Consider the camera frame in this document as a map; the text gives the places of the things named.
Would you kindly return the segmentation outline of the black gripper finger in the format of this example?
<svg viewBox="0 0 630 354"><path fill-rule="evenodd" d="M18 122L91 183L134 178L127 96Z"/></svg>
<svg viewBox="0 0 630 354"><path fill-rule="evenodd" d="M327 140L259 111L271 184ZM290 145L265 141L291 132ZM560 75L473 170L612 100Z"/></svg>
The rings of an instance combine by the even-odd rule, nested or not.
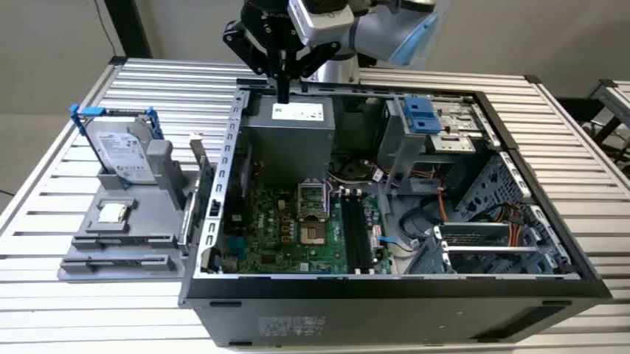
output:
<svg viewBox="0 0 630 354"><path fill-rule="evenodd" d="M290 102L290 87L291 81L301 77L310 77L311 74L322 67L322 65L333 59L337 52L341 49L341 43L338 41L321 44L315 46L311 51L297 59L293 55L293 59L287 61L286 67L286 80L283 81L283 103Z"/></svg>
<svg viewBox="0 0 630 354"><path fill-rule="evenodd" d="M281 50L277 48L273 34L263 30L265 51L258 49L247 37L247 28L242 21L231 21L223 31L223 42L238 55L250 69L265 74L275 81L277 102L283 103L283 67Z"/></svg>

